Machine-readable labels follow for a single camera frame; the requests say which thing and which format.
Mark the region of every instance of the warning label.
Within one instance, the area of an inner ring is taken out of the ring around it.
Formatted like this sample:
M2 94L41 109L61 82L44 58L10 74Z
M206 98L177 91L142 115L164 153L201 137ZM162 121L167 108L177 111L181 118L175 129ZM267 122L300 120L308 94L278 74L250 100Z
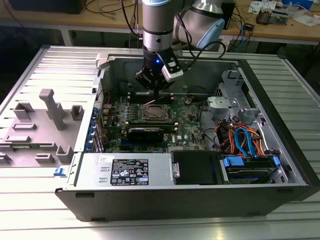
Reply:
M113 159L111 185L149 185L148 159Z

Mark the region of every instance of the metal slotted surface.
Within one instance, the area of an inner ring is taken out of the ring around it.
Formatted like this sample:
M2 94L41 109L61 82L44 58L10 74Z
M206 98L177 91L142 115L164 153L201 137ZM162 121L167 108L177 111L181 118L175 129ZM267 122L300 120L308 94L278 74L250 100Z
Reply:
M93 79L90 80L89 76L96 75L97 54L108 52L141 53L138 50L110 48L51 47L40 56L42 60L36 63L37 67L30 73L32 79L27 76L29 85L26 87L57 85L62 87L55 90L57 95L74 95L73 99L79 100L79 91L86 91L90 83L92 84ZM212 58L218 54L203 53L203 57L206 56ZM312 90L304 82L298 81L296 73L289 69L285 60L275 55L230 53L226 54L225 58L248 61L320 177L320 108L316 98L310 95ZM49 74L52 72L60 74L60 78ZM66 74L70 79L62 78ZM285 204L264 217L81 222L53 194L54 189L66 180L54 178L54 170L54 167L0 168L0 219L3 220L0 230L4 230L0 231L1 239L57 239L58 234L64 238L74 238L76 235L90 240L320 238L320 193L302 202ZM139 203L133 201L132 204L133 207L139 207Z

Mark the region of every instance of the wire bundle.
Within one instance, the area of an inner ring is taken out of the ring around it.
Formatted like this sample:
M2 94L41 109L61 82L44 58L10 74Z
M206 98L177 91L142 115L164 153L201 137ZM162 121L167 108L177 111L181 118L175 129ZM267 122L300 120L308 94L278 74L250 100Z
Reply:
M199 51L199 53L197 55L195 55L192 51L191 51L191 47L192 47L192 35L190 34L190 32L187 30L186 25L182 19L182 17L177 14L175 16L175 19L177 20L177 24L179 24L181 26L181 28L184 30L185 32L185 37L186 37L186 41L187 41L187 46L188 46L188 50L191 54L191 56L193 57L193 61L190 63L190 65L188 66L189 68L195 64L195 62L199 59L200 55L204 52L204 50L206 50L207 47L213 45L213 44L220 44L223 47L223 52L222 54L218 57L218 59L222 58L223 55L225 55L226 51L227 51L227 47L225 44L223 44L221 41L211 41L208 44L206 44L203 48L201 48L201 50Z
M247 154L243 151L243 147L248 145L251 155L257 155L257 156L266 156L263 146L262 146L262 136L260 136L257 132L255 132L252 128L249 128L246 125L240 124L240 123L228 123L223 124L222 121L220 121L217 124L217 127L214 130L214 133L217 134L219 128L227 128L228 130L228 138L224 140L224 142L218 146L218 148L223 151L227 152L231 155L237 155L241 157L247 157ZM243 140L242 145L237 143L237 134L246 134L246 132L250 133L250 136L246 136L246 138ZM255 149L252 149L251 142L255 146Z
M234 43L231 45L231 47L228 49L227 52L230 52L232 48L233 48L233 50L236 49L236 52L238 52L240 49L247 47L250 43L251 36L253 34L253 31L248 30L249 37L246 40L244 40L244 38L245 38L244 25L246 24L246 20L240 15L240 11L239 11L238 7L240 7L240 6L237 6L237 5L235 6L235 9L237 10L238 14L233 13L231 20L235 21L237 24L240 25L240 27L238 27L238 25L236 25L240 32L239 32L237 38L235 39ZM240 43L237 44L237 40L239 39L240 35L241 35L241 40L240 40Z

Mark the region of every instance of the workbench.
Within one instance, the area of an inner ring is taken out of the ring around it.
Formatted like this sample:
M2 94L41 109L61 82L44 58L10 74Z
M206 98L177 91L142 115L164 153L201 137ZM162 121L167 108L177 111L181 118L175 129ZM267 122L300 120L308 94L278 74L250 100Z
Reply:
M13 108L28 97L39 105L42 88L52 88L64 109L86 107L101 54L137 54L139 49L41 48L0 105L0 139L12 123ZM204 52L201 57L215 58ZM224 59L247 60L314 171L320 177L320 98L286 59L269 54L226 53ZM55 167L0 168L1 239L184 239L257 240L320 238L320 193L290 202L267 216L121 222L81 222L55 196L67 179L54 177Z
M100 0L100 5L114 4L117 0ZM305 44L317 45L320 41L320 24L315 26L306 26L293 19L289 19L287 25L256 24L256 14L248 14L248 9L251 0L237 0L237 5L240 15L250 24L254 24L255 28L251 36L251 41L258 42L272 42L272 43L286 43L286 44ZM121 10L116 11L116 19L112 20L109 17L98 13L92 13L83 9L79 15L65 14L65 13L51 13L51 12L30 12L30 11L15 11L12 10L10 4L7 2L12 14L26 27L26 28L41 28L41 29L56 29L60 30L64 44L72 46L72 37L70 31L92 31L92 32L107 32L107 33L129 33L124 15ZM125 5L132 5L131 0L126 0ZM115 10L120 8L120 4L110 6L105 10ZM89 6L92 11L98 11L97 3L93 2ZM142 6L139 6L140 13L142 13ZM127 7L126 12L130 19L134 7ZM311 11L319 11L320 6L313 5ZM142 14L139 14L139 28L142 29ZM0 25L21 27L6 10L3 1L0 1ZM231 21L228 30L224 30L220 38L225 44L229 44L231 40L237 38L239 30L236 22Z

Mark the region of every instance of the gray plastic block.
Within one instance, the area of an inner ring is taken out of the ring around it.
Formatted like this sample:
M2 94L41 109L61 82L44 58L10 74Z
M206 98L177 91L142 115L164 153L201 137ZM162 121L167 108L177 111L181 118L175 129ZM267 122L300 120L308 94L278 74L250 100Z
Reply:
M48 118L46 111L47 109L34 109L34 112L28 112L31 118L28 123L34 123L35 130L8 128L6 135L0 141L0 152L10 156L12 159L10 167L39 167L40 163L35 160L37 153L51 153L55 162L46 164L59 167L62 163L56 156L58 146L61 146L63 150L67 150L68 146L74 149L82 121L74 121L70 109L65 110L63 118L65 128L63 131L58 131L54 121ZM12 126L15 124L21 124L21 121L15 118ZM5 142L8 136L29 136L31 141Z
M56 151L58 146L55 142L51 142L50 144L40 145L40 149L44 152Z
M74 156L74 151L71 146L68 146L67 151L64 152L62 147L59 146L58 150L56 151L56 156L59 158L62 164L70 164Z
M62 108L61 103L60 103L60 102L57 102L55 105L56 105L56 108L58 109L58 112L60 113L60 116L61 116L62 119L63 119L66 113L65 113L64 109ZM49 112L49 111L46 111L46 114L48 114L49 119L52 120L52 117L51 117L51 115L50 115L50 112Z
M28 115L28 113L34 112L34 109L32 108L32 106L30 105L30 103L28 102L20 102L16 105L16 107L14 108L13 112L15 113L16 117L21 120L21 121L25 121L25 120L30 120L30 117Z
M81 105L73 105L70 112L74 121L81 121L85 111Z
M31 138L29 136L7 136L4 141L10 143L30 143Z
M0 153L0 164L9 164L12 159L7 155Z
M21 130L35 130L37 128L37 125L33 122L31 123L17 123L12 126L12 128L16 131Z
M39 98L44 101L46 107L48 108L49 114L56 129L58 131L62 131L65 128L65 124L53 98L54 94L55 93L52 89L42 89L39 94Z
M37 153L34 158L39 164L53 164L55 158L51 153Z
M10 145L7 145L7 146L0 146L0 151L1 152L14 152L15 149L12 148Z

